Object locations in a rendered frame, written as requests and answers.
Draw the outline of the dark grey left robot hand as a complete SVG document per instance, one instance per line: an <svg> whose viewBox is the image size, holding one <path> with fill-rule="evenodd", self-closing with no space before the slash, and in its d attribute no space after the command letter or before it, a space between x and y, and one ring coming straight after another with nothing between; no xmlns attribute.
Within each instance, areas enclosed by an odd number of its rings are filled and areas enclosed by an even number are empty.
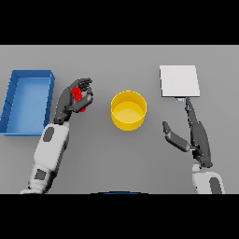
<svg viewBox="0 0 239 239"><path fill-rule="evenodd" d="M72 107L74 100L71 90L73 88L79 87L81 89L86 107L92 103L93 93L90 86L91 83L92 80L89 77L79 78L62 91L56 105L55 116L53 118L54 124L63 125L66 121L70 120L72 113L78 113Z"/></svg>

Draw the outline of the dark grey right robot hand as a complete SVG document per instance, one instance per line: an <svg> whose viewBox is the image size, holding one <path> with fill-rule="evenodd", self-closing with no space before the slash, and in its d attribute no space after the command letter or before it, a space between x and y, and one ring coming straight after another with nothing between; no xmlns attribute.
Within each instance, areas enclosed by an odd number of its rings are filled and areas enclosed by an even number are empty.
<svg viewBox="0 0 239 239"><path fill-rule="evenodd" d="M162 123L165 140L182 152L191 151L192 158L200 164L201 168L211 168L213 163L208 135L203 124L197 120L195 109L189 97L186 98L185 110L190 127L190 142L174 133L166 121Z"/></svg>

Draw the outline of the red beaker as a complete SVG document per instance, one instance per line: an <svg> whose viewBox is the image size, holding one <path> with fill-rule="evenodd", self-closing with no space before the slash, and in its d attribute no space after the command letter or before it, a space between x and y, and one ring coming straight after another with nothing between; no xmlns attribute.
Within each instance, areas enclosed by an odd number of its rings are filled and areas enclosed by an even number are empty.
<svg viewBox="0 0 239 239"><path fill-rule="evenodd" d="M75 87L71 90L71 93L74 100L74 104L72 105L73 110L75 112L85 112L86 106L83 100L81 89L79 87Z"/></svg>

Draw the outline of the yellow bowl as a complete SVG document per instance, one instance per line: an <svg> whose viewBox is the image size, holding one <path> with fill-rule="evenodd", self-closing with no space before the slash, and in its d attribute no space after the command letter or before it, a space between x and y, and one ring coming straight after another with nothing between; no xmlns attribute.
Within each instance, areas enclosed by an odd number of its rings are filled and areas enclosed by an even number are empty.
<svg viewBox="0 0 239 239"><path fill-rule="evenodd" d="M110 116L114 125L122 131L134 131L145 120L148 105L136 91L121 91L110 104Z"/></svg>

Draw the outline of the blue tray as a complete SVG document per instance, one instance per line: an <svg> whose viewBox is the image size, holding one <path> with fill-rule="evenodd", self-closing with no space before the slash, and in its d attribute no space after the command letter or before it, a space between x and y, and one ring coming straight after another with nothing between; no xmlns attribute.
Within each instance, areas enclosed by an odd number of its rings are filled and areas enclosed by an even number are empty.
<svg viewBox="0 0 239 239"><path fill-rule="evenodd" d="M40 136L49 123L54 80L51 70L12 70L0 115L0 134Z"/></svg>

